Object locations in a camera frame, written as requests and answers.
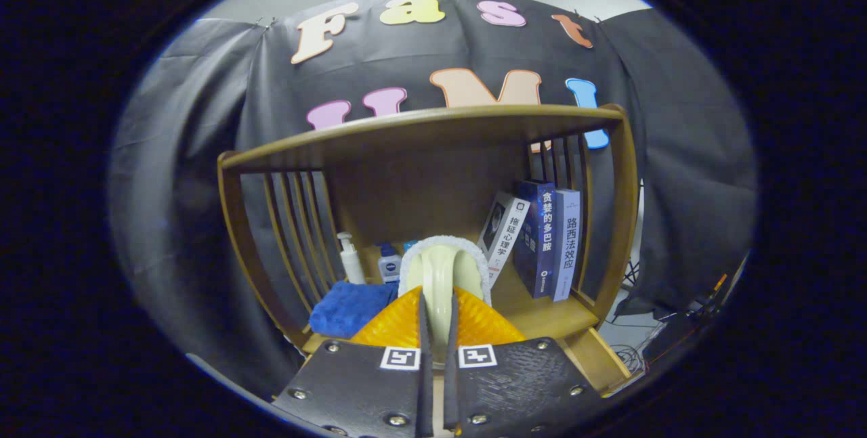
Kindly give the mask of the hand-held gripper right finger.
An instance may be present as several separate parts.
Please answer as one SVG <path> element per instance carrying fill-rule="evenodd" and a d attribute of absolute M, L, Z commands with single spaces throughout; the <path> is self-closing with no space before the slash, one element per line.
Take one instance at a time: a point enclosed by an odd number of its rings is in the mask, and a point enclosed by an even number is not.
<path fill-rule="evenodd" d="M 458 437 L 560 437 L 603 397 L 551 337 L 528 338 L 469 291 L 453 293 L 444 422 Z"/>

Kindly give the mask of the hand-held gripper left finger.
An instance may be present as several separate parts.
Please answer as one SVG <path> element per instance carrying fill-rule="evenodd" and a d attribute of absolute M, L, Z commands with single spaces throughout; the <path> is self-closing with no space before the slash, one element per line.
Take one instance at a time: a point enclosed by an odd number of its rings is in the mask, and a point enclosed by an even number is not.
<path fill-rule="evenodd" d="M 415 288 L 356 338 L 322 341 L 272 406 L 324 436 L 430 437 L 432 401 L 425 297 Z"/>

